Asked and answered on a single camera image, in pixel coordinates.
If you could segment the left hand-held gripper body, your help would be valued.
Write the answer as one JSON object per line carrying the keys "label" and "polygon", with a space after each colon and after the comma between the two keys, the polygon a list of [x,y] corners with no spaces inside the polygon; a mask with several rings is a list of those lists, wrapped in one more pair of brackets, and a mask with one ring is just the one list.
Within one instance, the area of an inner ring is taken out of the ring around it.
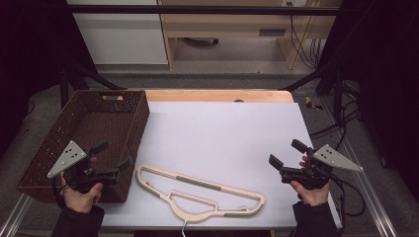
{"label": "left hand-held gripper body", "polygon": [[89,156],[88,152],[70,140],[46,176],[53,180],[61,175],[69,188],[80,193],[87,193],[97,183],[105,187],[115,185],[120,172],[118,168],[95,171],[91,162],[93,156]]}

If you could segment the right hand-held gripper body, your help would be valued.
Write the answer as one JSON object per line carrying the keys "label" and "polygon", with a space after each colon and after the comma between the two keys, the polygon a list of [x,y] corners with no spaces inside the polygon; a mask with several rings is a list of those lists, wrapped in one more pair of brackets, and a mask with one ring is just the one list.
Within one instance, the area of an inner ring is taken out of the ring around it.
{"label": "right hand-held gripper body", "polygon": [[307,190],[322,189],[331,179],[334,168],[363,171],[364,168],[350,161],[347,157],[333,149],[328,144],[314,150],[308,147],[304,153],[308,160],[302,168],[283,167],[280,171],[282,182],[290,184],[297,181]]}

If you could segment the brown woven basket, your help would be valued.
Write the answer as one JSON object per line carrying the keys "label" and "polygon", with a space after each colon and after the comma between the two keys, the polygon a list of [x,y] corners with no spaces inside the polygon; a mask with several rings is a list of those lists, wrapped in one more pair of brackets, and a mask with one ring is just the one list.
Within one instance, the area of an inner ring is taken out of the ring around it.
{"label": "brown woven basket", "polygon": [[149,117],[143,91],[77,91],[65,105],[16,189],[38,201],[54,201],[52,168],[65,146],[74,141],[87,151],[102,142],[109,144],[93,164],[97,171],[112,169],[125,158],[135,160]]}

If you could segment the cream plastic clothes hanger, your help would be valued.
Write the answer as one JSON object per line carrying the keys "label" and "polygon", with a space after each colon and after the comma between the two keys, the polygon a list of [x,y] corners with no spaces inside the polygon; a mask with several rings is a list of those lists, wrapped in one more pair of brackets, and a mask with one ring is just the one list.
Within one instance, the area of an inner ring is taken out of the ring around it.
{"label": "cream plastic clothes hanger", "polygon": [[[217,192],[221,192],[221,193],[226,193],[226,194],[230,194],[230,195],[237,196],[237,197],[254,199],[254,200],[257,200],[258,203],[256,204],[255,207],[252,207],[252,208],[243,206],[243,207],[240,207],[240,208],[237,208],[237,209],[223,210],[223,209],[219,208],[219,205],[216,201],[205,199],[203,197],[197,197],[197,196],[193,196],[193,195],[178,192],[178,191],[171,191],[167,195],[165,195],[161,191],[159,191],[158,189],[154,188],[153,185],[149,181],[145,181],[141,177],[143,172],[148,172],[148,173],[160,176],[160,177],[169,178],[169,179],[172,179],[172,180],[175,180],[175,181],[183,182],[183,183],[190,184],[190,185],[197,186],[197,187],[201,187],[201,188],[204,188],[204,189],[209,189],[209,190],[213,190],[213,191],[217,191]],[[146,190],[148,190],[151,194],[155,195],[156,197],[166,201],[169,204],[169,206],[171,207],[172,211],[180,219],[182,219],[184,221],[184,224],[200,223],[200,222],[203,222],[203,221],[205,221],[209,218],[212,218],[212,217],[247,217],[247,216],[253,216],[253,215],[257,214],[263,208],[263,206],[265,204],[265,201],[266,201],[265,197],[260,193],[241,190],[241,189],[237,189],[237,188],[226,186],[226,185],[221,185],[221,184],[217,184],[217,183],[213,183],[213,182],[209,182],[209,181],[205,181],[205,180],[200,180],[198,178],[181,175],[179,173],[167,171],[167,170],[157,168],[157,167],[153,167],[153,166],[146,165],[146,164],[139,165],[136,168],[135,178],[136,178],[137,183],[141,187],[145,188]],[[182,209],[178,204],[176,204],[175,201],[173,201],[173,197],[185,198],[185,199],[190,200],[192,202],[205,204],[205,205],[211,206],[212,210],[205,211],[205,212],[202,212],[202,213],[191,213],[191,212],[188,212],[188,211]]]}

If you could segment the person's right hand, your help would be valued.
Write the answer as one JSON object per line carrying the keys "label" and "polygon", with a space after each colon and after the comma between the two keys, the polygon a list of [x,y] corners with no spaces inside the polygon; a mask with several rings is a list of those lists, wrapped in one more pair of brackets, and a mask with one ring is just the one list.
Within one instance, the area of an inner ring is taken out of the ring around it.
{"label": "person's right hand", "polygon": [[330,192],[330,185],[326,184],[322,189],[307,190],[302,184],[297,181],[291,182],[292,188],[302,197],[304,204],[317,206],[328,202]]}

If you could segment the person's left hand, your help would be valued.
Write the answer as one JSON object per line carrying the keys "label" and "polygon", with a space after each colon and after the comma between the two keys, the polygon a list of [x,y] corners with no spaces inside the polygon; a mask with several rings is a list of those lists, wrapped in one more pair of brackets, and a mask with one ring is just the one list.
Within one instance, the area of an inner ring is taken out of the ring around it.
{"label": "person's left hand", "polygon": [[98,203],[102,195],[103,185],[101,183],[95,184],[86,194],[65,186],[61,193],[64,198],[65,205],[80,213],[89,213],[94,203]]}

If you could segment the yellow and black tape piece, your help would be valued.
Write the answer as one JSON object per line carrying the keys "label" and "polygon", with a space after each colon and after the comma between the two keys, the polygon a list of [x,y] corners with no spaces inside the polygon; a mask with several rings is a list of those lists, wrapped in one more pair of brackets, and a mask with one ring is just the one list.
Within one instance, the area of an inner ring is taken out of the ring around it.
{"label": "yellow and black tape piece", "polygon": [[323,111],[323,107],[322,106],[318,106],[318,105],[314,105],[311,101],[310,97],[305,97],[305,105],[307,108],[309,109],[314,109],[314,110],[318,110],[318,111]]}

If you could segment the dark curtain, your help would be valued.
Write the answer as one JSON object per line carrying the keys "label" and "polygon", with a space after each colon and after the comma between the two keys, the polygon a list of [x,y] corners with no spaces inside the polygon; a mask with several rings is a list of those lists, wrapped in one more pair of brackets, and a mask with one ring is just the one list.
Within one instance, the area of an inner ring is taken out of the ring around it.
{"label": "dark curtain", "polygon": [[28,111],[29,98],[59,83],[75,62],[96,70],[68,0],[0,0],[0,158]]}
{"label": "dark curtain", "polygon": [[360,107],[384,157],[419,198],[419,0],[342,0],[321,60],[357,29],[339,72],[361,88]]}

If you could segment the white cabinet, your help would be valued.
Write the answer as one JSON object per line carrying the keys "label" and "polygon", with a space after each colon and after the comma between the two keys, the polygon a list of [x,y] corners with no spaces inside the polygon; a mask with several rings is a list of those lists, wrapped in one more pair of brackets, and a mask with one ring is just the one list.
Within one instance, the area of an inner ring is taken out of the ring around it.
{"label": "white cabinet", "polygon": [[167,64],[158,14],[74,14],[95,64]]}

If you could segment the light wooden desk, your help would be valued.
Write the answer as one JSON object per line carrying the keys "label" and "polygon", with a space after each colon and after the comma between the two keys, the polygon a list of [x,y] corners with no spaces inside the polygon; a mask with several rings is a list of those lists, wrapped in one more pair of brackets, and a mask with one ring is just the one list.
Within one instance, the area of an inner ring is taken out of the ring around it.
{"label": "light wooden desk", "polygon": [[[156,0],[160,6],[251,6],[251,7],[340,7],[343,0]],[[289,69],[308,52],[307,40],[327,40],[334,24],[333,16],[275,15],[185,15],[160,16],[165,37],[180,38],[271,38],[278,42]],[[286,29],[283,37],[260,37],[260,29]]]}

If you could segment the office chair base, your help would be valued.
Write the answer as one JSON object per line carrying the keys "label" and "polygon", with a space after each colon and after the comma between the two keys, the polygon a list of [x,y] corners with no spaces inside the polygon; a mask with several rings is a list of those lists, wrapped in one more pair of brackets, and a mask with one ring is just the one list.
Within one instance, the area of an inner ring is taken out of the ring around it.
{"label": "office chair base", "polygon": [[184,42],[190,45],[198,45],[198,46],[210,46],[210,45],[217,45],[219,39],[192,39],[192,38],[183,38]]}

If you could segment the aluminium rail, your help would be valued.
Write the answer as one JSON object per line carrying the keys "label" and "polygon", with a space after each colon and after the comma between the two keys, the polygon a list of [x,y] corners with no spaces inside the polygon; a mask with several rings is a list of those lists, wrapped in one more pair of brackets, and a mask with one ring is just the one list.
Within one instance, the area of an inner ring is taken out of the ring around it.
{"label": "aluminium rail", "polygon": [[[349,140],[345,137],[342,131],[336,133],[338,140],[341,141],[340,148],[342,152],[347,155],[350,161],[354,161],[359,164],[359,160],[355,151],[350,144]],[[370,215],[377,227],[377,230],[381,237],[397,237],[395,228],[393,227],[392,222],[390,221],[384,207],[374,189],[374,186],[370,182],[367,173],[363,171],[355,171],[353,176],[356,180],[356,183],[359,187],[364,200],[366,201],[366,206],[370,212]]]}
{"label": "aluminium rail", "polygon": [[0,226],[0,237],[15,237],[33,199],[27,195],[20,195],[11,213]]}

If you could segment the black frame strut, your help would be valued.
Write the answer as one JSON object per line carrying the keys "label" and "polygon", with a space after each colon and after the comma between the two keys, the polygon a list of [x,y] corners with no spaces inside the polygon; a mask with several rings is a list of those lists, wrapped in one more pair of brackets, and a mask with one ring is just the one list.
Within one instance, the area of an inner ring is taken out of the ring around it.
{"label": "black frame strut", "polygon": [[85,81],[86,78],[92,79],[110,90],[123,89],[123,87],[106,80],[97,72],[91,71],[80,64],[67,64],[62,68],[59,75],[60,100],[62,107],[64,107],[69,100],[69,87],[72,87],[74,90],[89,89],[89,86]]}
{"label": "black frame strut", "polygon": [[342,94],[344,81],[338,66],[325,65],[320,67],[296,82],[281,88],[281,91],[293,92],[314,79],[320,79],[315,88],[315,92],[318,96],[326,96],[331,90],[334,90],[333,117],[338,124],[342,124],[344,120],[342,117]]}

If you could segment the black horizontal frame bar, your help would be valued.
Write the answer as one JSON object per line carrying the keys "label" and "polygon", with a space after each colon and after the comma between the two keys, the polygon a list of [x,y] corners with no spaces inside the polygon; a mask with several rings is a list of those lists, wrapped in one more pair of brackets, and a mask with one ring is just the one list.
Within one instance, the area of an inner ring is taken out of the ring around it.
{"label": "black horizontal frame bar", "polygon": [[151,6],[151,5],[68,5],[71,13],[90,14],[207,14],[207,15],[295,15],[338,16],[340,8]]}

